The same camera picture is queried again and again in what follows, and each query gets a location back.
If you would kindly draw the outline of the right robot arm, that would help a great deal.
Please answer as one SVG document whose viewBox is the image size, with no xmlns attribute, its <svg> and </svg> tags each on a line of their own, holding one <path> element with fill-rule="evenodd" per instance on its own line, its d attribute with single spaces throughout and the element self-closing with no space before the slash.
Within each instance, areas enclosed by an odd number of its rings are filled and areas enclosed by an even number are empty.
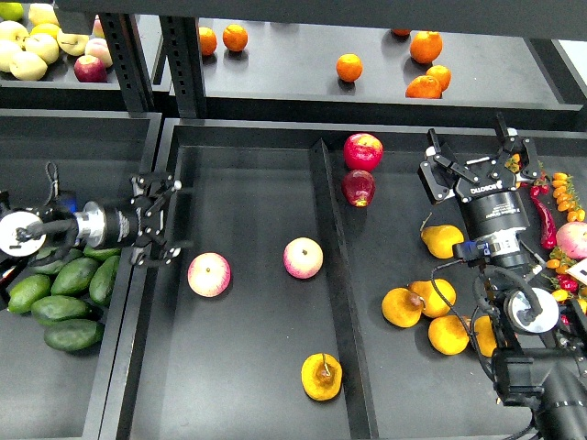
<svg viewBox="0 0 587 440">
<path fill-rule="evenodd" d="M 496 117 L 493 155 L 458 161 L 434 129 L 418 175 L 432 204 L 456 200 L 467 232 L 454 259 L 479 270 L 475 313 L 489 317 L 496 348 L 481 365 L 505 406 L 527 407 L 541 439 L 586 436 L 586 316 L 530 281 L 545 261 L 521 238 L 530 227 L 516 185 L 540 173 L 534 141 Z"/>
</svg>

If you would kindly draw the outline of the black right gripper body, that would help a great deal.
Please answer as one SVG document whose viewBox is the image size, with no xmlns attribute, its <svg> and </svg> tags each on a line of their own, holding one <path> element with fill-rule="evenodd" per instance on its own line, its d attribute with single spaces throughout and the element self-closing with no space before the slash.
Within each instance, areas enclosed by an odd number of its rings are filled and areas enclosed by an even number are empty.
<svg viewBox="0 0 587 440">
<path fill-rule="evenodd" d="M 465 163 L 454 186 L 468 236 L 459 256 L 504 269 L 522 269 L 529 264 L 519 238 L 529 228 L 529 221 L 515 184 L 515 174 L 498 159 L 485 157 Z"/>
</svg>

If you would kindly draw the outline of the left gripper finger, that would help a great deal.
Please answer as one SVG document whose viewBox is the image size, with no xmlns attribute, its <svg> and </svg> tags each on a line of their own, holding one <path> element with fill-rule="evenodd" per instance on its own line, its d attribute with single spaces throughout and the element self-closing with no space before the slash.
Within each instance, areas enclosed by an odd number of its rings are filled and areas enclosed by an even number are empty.
<svg viewBox="0 0 587 440">
<path fill-rule="evenodd" d="M 167 215 L 175 198 L 193 192 L 192 187 L 185 186 L 167 171 L 135 173 L 129 181 L 132 186 L 129 210 L 134 215 Z"/>
<path fill-rule="evenodd" d="M 170 241 L 163 235 L 143 234 L 131 246 L 129 263 L 136 267 L 167 266 L 193 244 L 191 240 Z"/>
</svg>

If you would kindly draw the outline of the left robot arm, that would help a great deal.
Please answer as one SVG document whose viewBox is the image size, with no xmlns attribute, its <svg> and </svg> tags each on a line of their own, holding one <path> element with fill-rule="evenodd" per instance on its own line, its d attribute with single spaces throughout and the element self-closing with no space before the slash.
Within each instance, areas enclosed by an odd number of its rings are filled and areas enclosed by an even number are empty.
<svg viewBox="0 0 587 440">
<path fill-rule="evenodd" d="M 169 265 L 193 245 L 189 239 L 172 241 L 165 227 L 171 198 L 184 190 L 166 171 L 135 173 L 129 178 L 128 198 L 90 201 L 73 209 L 72 198 L 60 191 L 57 165 L 46 173 L 50 195 L 36 207 L 12 208 L 9 193 L 1 192 L 1 307 L 9 303 L 10 284 L 27 267 L 46 265 L 66 257 L 72 248 L 130 248 L 130 264 L 139 267 Z"/>
</svg>

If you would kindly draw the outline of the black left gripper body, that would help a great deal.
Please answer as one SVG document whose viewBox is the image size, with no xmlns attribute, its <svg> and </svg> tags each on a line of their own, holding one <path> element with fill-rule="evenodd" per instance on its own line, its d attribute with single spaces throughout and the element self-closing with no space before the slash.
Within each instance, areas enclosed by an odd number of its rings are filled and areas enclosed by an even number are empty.
<svg viewBox="0 0 587 440">
<path fill-rule="evenodd" d="M 88 202 L 74 217 L 77 238 L 95 249 L 144 248 L 162 238 L 163 207 L 148 198 Z"/>
</svg>

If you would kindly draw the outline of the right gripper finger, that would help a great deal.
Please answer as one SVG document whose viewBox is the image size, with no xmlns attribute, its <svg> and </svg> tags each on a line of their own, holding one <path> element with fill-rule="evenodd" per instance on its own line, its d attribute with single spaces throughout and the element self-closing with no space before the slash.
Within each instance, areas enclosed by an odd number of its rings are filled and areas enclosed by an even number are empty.
<svg viewBox="0 0 587 440">
<path fill-rule="evenodd" d="M 508 188 L 539 179 L 541 165 L 534 140 L 521 137 L 516 129 L 509 127 L 502 113 L 495 115 L 494 131 L 500 148 L 491 160 L 490 178 Z"/>
<path fill-rule="evenodd" d="M 418 177 L 432 204 L 439 204 L 455 195 L 457 181 L 468 179 L 468 170 L 458 163 L 448 143 L 440 143 L 434 128 L 426 133 L 428 147 L 418 168 Z"/>
</svg>

